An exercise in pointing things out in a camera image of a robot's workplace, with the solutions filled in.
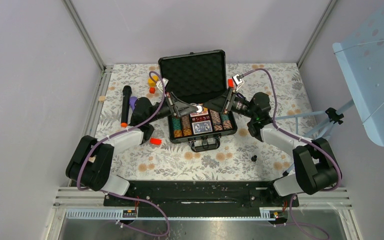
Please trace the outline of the poker chip with die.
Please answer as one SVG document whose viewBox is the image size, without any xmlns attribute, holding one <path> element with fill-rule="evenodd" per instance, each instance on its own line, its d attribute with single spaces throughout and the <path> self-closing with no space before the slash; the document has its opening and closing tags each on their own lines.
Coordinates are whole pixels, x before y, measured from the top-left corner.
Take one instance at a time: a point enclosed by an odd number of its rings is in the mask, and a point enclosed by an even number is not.
<svg viewBox="0 0 384 240">
<path fill-rule="evenodd" d="M 198 104 L 196 107 L 197 107 L 196 113 L 202 113 L 203 112 L 203 106 L 202 105 Z"/>
</svg>

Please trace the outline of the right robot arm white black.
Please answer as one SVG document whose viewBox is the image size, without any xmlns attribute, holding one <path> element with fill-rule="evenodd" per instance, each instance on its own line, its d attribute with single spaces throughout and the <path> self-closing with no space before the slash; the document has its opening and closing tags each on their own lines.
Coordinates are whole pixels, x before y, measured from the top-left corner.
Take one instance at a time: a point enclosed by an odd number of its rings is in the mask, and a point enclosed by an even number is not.
<svg viewBox="0 0 384 240">
<path fill-rule="evenodd" d="M 272 182 L 267 191 L 267 201 L 281 205 L 288 195 L 319 191 L 332 191 L 340 185 L 342 173 L 329 142 L 324 138 L 311 139 L 280 128 L 270 115 L 270 97 L 257 92 L 250 101 L 238 96 L 232 88 L 221 96 L 209 100 L 203 107 L 226 114 L 234 112 L 248 117 L 249 134 L 257 140 L 272 145 L 291 156 L 294 173 Z"/>
</svg>

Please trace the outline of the blue playing card deck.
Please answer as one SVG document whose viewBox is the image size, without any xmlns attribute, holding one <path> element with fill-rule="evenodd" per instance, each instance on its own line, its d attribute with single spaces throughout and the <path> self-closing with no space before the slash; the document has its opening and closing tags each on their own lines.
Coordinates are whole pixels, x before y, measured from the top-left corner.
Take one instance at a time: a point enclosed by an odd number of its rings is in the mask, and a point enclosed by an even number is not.
<svg viewBox="0 0 384 240">
<path fill-rule="evenodd" d="M 210 120 L 193 122 L 192 130 L 195 135 L 210 133 L 213 131 L 212 122 Z"/>
</svg>

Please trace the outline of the black poker chip case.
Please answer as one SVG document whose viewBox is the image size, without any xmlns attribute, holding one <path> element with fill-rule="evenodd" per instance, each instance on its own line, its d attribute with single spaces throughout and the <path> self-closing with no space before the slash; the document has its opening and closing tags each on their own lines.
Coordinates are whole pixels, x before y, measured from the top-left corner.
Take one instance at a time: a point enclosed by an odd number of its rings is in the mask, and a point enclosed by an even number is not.
<svg viewBox="0 0 384 240">
<path fill-rule="evenodd" d="M 160 74 L 168 79 L 167 90 L 187 103 L 202 105 L 225 92 L 228 88 L 226 76 L 226 53 L 221 50 L 190 52 L 188 54 L 164 56 L 158 60 Z M 189 114 L 191 136 L 174 138 L 172 116 L 167 118 L 169 140 L 173 144 L 186 143 L 195 152 L 216 150 L 220 147 L 220 138 L 237 132 L 237 123 L 233 113 L 229 115 L 232 129 L 215 131 L 210 110 L 208 115 L 212 124 L 212 132 L 194 134 L 192 118 Z"/>
</svg>

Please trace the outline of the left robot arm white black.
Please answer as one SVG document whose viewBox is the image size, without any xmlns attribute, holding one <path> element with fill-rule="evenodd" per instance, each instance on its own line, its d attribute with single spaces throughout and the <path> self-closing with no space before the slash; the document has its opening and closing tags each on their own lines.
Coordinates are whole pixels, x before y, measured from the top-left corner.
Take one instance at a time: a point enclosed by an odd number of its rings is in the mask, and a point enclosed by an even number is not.
<svg viewBox="0 0 384 240">
<path fill-rule="evenodd" d="M 153 132 L 152 122 L 166 117 L 183 117 L 199 110 L 196 104 L 179 100 L 165 93 L 160 103 L 152 104 L 146 97 L 138 98 L 130 118 L 130 126 L 101 140 L 83 136 L 67 167 L 65 175 L 76 181 L 80 190 L 102 191 L 116 195 L 124 206 L 132 204 L 135 192 L 125 178 L 111 173 L 113 157 L 147 142 Z"/>
</svg>

